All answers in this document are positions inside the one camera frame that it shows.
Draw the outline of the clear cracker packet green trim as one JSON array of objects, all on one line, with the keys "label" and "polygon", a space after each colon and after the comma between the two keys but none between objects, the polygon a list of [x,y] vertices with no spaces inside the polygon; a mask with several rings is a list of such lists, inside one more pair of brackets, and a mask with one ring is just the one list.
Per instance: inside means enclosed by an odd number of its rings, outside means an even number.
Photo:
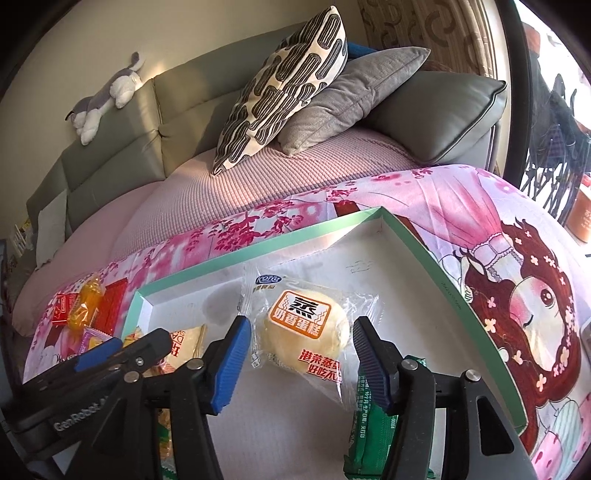
[{"label": "clear cracker packet green trim", "polygon": [[162,478],[176,479],[177,474],[173,459],[170,411],[168,409],[159,409],[157,411],[156,420]]}]

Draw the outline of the light grey small cushion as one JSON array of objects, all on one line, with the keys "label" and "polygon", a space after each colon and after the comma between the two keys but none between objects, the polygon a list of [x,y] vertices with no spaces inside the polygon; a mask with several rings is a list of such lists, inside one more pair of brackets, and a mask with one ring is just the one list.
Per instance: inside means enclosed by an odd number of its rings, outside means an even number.
[{"label": "light grey small cushion", "polygon": [[60,192],[38,214],[36,266],[50,262],[65,242],[67,191]]}]

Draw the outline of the red patterned packet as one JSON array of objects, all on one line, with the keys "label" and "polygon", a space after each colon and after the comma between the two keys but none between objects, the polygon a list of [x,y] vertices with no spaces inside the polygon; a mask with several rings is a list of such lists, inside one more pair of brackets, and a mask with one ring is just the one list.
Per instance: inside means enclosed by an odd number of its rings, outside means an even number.
[{"label": "red patterned packet", "polygon": [[122,278],[106,286],[92,322],[94,329],[110,336],[114,334],[127,284],[127,279]]}]

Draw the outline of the orange bread packet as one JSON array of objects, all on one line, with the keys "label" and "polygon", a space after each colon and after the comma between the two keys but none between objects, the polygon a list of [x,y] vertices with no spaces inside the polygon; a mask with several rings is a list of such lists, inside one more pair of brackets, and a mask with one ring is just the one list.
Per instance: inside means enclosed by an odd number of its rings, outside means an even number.
[{"label": "orange bread packet", "polygon": [[90,277],[82,285],[68,314],[67,326],[72,332],[78,334],[92,326],[104,294],[105,287],[98,275]]}]

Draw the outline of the green snack packet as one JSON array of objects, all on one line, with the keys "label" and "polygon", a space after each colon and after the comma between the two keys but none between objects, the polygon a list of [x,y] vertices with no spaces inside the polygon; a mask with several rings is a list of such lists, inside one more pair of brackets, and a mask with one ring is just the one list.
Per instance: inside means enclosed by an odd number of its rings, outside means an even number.
[{"label": "green snack packet", "polygon": [[356,384],[356,411],[344,458],[346,479],[380,479],[389,456],[397,416],[388,416],[374,401],[362,368]]}]

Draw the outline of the grey white plush toy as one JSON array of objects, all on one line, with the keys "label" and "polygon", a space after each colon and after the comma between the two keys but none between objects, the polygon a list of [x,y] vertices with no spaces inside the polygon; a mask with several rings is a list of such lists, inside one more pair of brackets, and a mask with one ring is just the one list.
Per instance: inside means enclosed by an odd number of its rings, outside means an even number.
[{"label": "grey white plush toy", "polygon": [[133,52],[128,66],[115,72],[94,95],[80,99],[65,116],[83,146],[95,138],[102,116],[112,108],[125,107],[141,87],[138,71],[143,63],[141,55]]}]

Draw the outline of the steamed cake clear packet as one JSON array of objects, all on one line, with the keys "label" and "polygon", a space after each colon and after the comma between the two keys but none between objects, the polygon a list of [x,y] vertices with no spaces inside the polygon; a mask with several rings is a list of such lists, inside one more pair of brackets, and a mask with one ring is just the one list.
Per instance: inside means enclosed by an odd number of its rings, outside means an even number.
[{"label": "steamed cake clear packet", "polygon": [[355,409],[359,358],[353,322],[366,317],[379,324],[384,311],[379,296],[247,266],[238,311],[252,324],[252,368],[276,366],[304,378],[342,408]]}]

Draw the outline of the mint green cardboard tray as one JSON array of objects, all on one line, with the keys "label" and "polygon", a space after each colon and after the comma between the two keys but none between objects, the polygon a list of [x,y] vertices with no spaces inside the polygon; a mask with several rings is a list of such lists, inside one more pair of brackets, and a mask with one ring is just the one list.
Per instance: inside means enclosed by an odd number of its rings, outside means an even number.
[{"label": "mint green cardboard tray", "polygon": [[[269,239],[149,281],[133,297],[122,333],[206,326],[224,336],[250,268],[277,270],[383,302],[379,335],[435,372],[480,372],[517,430],[518,390],[474,311],[396,217],[360,211]],[[352,416],[297,374],[245,367],[231,403],[209,419],[228,479],[339,479]]]}]

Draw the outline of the pink cartoon printed blanket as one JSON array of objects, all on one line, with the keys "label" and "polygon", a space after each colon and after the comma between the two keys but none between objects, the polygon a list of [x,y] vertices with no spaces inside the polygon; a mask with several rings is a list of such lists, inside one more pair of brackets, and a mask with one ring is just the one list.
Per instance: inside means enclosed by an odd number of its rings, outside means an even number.
[{"label": "pink cartoon printed blanket", "polygon": [[166,275],[335,217],[383,207],[396,215],[464,295],[518,387],[521,439],[541,479],[572,474],[590,446],[590,364],[580,339],[590,316],[582,254],[531,199],[467,165],[383,173],[233,204],[199,217],[205,196],[165,181],[127,226],[122,249],[92,266],[90,220],[41,271],[53,297],[92,275],[127,280],[126,294]]}]

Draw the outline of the white peach crisp packet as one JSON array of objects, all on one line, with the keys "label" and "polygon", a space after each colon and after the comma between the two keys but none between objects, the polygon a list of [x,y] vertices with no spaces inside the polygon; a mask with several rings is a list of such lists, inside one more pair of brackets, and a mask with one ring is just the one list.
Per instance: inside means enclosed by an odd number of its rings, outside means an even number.
[{"label": "white peach crisp packet", "polygon": [[204,353],[204,339],[207,327],[205,325],[170,331],[171,351],[155,366],[144,373],[144,377],[172,373],[191,358],[197,358]]}]

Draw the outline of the red triangular snack packet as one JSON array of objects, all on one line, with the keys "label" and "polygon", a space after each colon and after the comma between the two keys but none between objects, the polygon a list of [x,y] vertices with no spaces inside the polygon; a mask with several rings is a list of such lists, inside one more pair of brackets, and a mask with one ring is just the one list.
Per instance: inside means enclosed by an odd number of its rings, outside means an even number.
[{"label": "red triangular snack packet", "polygon": [[64,326],[68,323],[70,312],[77,300],[77,297],[78,294],[76,292],[59,293],[56,296],[51,317],[51,324],[53,326]]}]

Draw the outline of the pink sofa seat cover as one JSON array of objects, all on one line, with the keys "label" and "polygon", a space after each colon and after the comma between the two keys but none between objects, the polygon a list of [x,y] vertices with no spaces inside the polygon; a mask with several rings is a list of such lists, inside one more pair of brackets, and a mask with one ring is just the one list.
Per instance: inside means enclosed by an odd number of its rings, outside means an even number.
[{"label": "pink sofa seat cover", "polygon": [[361,128],[294,156],[267,146],[217,176],[209,173],[212,157],[201,153],[166,180],[135,188],[86,219],[24,283],[12,310],[15,330],[31,336],[60,289],[177,234],[293,194],[418,166],[397,142]]}]

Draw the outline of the grey sofa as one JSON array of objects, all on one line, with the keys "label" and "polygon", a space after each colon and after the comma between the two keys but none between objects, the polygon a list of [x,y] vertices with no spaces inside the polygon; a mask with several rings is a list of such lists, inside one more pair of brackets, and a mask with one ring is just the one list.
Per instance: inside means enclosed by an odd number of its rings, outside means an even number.
[{"label": "grey sofa", "polygon": [[133,86],[99,113],[28,199],[32,222],[61,201],[70,234],[105,205],[159,183],[125,232],[155,243],[317,187],[464,164],[507,102],[503,81],[434,70],[419,46],[353,58],[342,17],[253,36]]}]

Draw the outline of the purple yellow snack packet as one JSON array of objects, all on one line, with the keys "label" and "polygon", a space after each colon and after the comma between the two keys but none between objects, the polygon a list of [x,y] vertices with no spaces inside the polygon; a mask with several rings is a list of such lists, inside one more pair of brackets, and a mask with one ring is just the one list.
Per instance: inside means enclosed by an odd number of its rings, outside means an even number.
[{"label": "purple yellow snack packet", "polygon": [[110,339],[111,336],[107,333],[91,327],[84,327],[79,334],[79,347],[77,354],[82,355],[88,350],[91,350]]}]

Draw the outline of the black cream patterned pillow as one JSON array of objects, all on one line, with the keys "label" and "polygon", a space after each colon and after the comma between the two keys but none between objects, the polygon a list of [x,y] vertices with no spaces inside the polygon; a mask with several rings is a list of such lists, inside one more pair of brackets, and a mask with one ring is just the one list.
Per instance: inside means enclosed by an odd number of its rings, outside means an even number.
[{"label": "black cream patterned pillow", "polygon": [[218,138],[211,174],[228,171],[262,150],[291,116],[331,85],[346,61],[346,29],[335,6],[284,38],[233,105]]}]

